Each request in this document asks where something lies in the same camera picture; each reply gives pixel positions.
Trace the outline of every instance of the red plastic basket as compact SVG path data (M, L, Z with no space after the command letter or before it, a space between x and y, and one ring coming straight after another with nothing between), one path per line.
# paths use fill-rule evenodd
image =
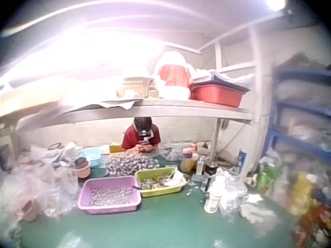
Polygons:
M244 94L245 93L241 90L217 84L191 86L192 100L204 101L231 107L239 107Z

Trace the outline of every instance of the red shirt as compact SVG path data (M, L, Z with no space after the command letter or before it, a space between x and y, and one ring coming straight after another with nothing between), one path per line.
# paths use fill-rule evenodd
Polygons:
M154 134L154 137L149 139L148 142L150 145L157 145L161 142L161 138L160 138L159 128L154 124L152 124L152 132ZM140 141L140 136L139 136L138 132L131 125L125 131L123 142L122 142L122 148L127 150L127 149L135 147L140 142L141 141Z

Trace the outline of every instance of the purple plastic tray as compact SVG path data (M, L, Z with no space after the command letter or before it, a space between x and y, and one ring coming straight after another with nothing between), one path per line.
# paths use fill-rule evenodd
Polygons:
M136 189L133 189L133 200L130 204L111 206L90 206L89 204L92 189L116 189L134 185L138 187L138 182L133 176L89 179L84 182L79 195L78 208L90 214L135 211L141 202L140 192Z

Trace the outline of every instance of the ceiling light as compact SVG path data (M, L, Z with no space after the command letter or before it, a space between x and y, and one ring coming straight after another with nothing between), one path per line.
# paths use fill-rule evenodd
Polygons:
M285 0L266 0L270 9L281 10L285 7Z

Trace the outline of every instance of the blue can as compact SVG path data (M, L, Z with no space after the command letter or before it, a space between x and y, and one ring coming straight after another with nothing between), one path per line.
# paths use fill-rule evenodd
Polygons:
M243 166L245 164L247 152L244 149L239 150L238 161L236 165L236 170L240 174L242 172Z

